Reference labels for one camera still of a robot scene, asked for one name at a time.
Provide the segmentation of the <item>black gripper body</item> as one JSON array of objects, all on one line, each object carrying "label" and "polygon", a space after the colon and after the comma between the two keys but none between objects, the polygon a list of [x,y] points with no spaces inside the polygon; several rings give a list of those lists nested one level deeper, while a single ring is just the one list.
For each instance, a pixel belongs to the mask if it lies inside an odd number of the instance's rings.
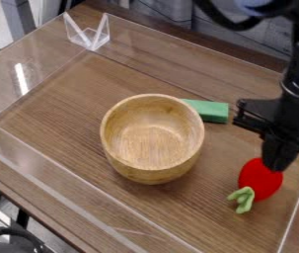
[{"label": "black gripper body", "polygon": [[299,147],[299,86],[281,83],[282,94],[276,99],[240,99],[234,124],[260,134],[274,134]]}]

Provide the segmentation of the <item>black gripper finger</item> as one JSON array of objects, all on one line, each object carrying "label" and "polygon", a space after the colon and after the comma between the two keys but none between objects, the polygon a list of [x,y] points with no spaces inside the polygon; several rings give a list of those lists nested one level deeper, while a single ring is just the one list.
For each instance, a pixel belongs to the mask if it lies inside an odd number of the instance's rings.
[{"label": "black gripper finger", "polygon": [[274,172],[284,172],[299,153],[299,144],[294,138],[266,133],[262,142],[262,163]]}]

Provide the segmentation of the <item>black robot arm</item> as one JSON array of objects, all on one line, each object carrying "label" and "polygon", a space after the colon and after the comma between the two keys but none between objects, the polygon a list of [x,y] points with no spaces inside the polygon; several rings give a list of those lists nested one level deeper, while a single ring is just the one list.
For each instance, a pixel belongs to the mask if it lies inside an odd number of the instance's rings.
[{"label": "black robot arm", "polygon": [[281,80],[281,95],[269,100],[240,99],[234,124],[260,134],[262,164],[284,171],[299,155],[299,0],[237,0],[248,18],[233,21],[213,0],[194,0],[224,28],[242,32],[266,19],[284,19],[290,30],[290,58]]}]

